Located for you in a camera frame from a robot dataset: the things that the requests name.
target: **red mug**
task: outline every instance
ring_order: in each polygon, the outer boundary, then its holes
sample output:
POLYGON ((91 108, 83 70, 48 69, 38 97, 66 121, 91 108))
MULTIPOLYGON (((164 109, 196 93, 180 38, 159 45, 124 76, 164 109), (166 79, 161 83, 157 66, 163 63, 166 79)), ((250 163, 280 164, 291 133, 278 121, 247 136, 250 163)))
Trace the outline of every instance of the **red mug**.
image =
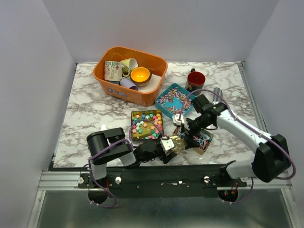
MULTIPOLYGON (((191 73, 187 77, 187 83, 185 88, 192 92, 193 90, 201 89, 205 84, 206 77, 201 73, 195 71, 195 69, 191 69, 191 73)), ((200 95, 201 91, 197 91, 193 93, 195 96, 200 95)))

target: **orange plastic container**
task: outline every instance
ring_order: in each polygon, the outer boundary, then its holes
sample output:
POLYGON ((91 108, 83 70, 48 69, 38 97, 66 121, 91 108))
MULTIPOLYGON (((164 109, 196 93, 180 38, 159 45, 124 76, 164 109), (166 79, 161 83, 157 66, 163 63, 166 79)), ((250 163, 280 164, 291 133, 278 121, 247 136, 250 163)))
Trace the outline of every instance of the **orange plastic container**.
POLYGON ((93 74, 106 94, 116 96, 139 105, 150 106, 155 103, 155 99, 160 92, 167 68, 168 64, 166 60, 161 57, 126 47, 113 47, 109 49, 97 63, 93 74), (148 93, 142 93, 105 81, 105 61, 121 61, 127 58, 135 58, 139 67, 146 67, 152 74, 161 77, 155 90, 148 93))

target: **marble table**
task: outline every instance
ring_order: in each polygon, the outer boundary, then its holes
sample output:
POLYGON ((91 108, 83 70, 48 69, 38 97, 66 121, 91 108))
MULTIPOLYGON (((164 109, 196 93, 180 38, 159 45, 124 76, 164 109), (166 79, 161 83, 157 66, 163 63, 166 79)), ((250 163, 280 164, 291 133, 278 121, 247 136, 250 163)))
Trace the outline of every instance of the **marble table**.
MULTIPOLYGON (((123 127, 128 138, 130 113, 133 110, 153 110, 155 106, 143 107, 125 100, 107 95, 93 76, 95 64, 78 64, 72 91, 66 109, 66 116, 61 130, 56 151, 54 168, 82 167, 90 156, 86 137, 100 131, 103 124, 107 129, 123 127)), ((254 113, 242 81, 238 65, 235 62, 171 62, 168 63, 167 75, 161 92, 173 83, 185 86, 186 77, 195 68, 202 72, 207 80, 204 88, 213 90, 219 87, 223 96, 241 118, 256 126, 254 113)), ((212 95, 205 94, 212 101, 212 95)), ((198 116, 192 111, 187 117, 198 116)), ((164 117, 165 134, 172 135, 175 127, 168 117, 164 117)), ((214 139, 203 154, 192 149, 181 151, 167 165, 219 164, 231 160, 249 159, 253 153, 236 137, 224 129, 212 132, 214 139)), ((142 165, 163 165, 156 159, 142 165)), ((122 166, 119 159, 108 166, 122 166)))

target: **wall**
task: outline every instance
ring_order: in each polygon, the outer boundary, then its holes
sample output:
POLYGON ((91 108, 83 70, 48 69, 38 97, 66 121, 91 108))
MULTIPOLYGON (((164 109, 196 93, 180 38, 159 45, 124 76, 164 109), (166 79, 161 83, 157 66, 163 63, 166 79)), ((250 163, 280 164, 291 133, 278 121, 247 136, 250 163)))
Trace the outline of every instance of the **wall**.
POLYGON ((278 0, 43 0, 76 62, 113 46, 169 61, 244 60, 278 0))
POLYGON ((76 66, 42 1, 0 5, 0 226, 23 228, 76 66))
POLYGON ((280 0, 257 39, 245 70, 266 126, 287 138, 297 165, 293 190, 304 219, 304 1, 280 0))

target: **blue tray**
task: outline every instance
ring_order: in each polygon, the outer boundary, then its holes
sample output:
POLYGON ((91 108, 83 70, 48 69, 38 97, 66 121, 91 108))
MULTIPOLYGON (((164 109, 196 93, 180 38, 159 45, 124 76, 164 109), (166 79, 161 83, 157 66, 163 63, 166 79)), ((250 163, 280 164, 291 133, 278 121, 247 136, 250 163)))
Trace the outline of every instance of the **blue tray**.
MULTIPOLYGON (((156 98, 156 100, 155 100, 155 106, 156 106, 156 108, 159 109, 159 110, 161 110, 162 113, 164 113, 164 114, 165 114, 167 117, 169 117, 170 119, 172 119, 172 116, 173 116, 174 114, 171 113, 168 109, 164 108, 161 104, 157 103, 157 101, 158 101, 158 99, 160 99, 160 97, 162 97, 162 96, 164 96, 165 94, 167 94, 167 93, 169 92, 170 89, 175 88, 175 87, 178 87, 178 90, 179 90, 181 93, 183 93, 183 94, 185 94, 185 95, 188 95, 188 94, 189 94, 189 92, 188 92, 186 89, 184 89, 183 87, 181 87, 179 84, 173 83, 173 84, 172 84, 171 86, 169 86, 161 95, 159 95, 159 96, 156 98)), ((195 95, 193 95, 193 94, 191 94, 191 95, 189 96, 189 99, 190 99, 190 100, 193 100, 194 98, 196 98, 196 97, 195 97, 195 95)), ((178 98, 174 98, 172 103, 169 103, 169 102, 166 103, 166 106, 167 106, 167 107, 170 107, 170 106, 173 107, 173 106, 175 106, 175 107, 177 107, 178 109, 181 108, 181 105, 182 105, 182 103, 180 102, 180 100, 179 100, 178 98)), ((192 109, 193 109, 193 106, 191 105, 190 108, 184 113, 184 116, 188 115, 188 114, 192 111, 192 109)))

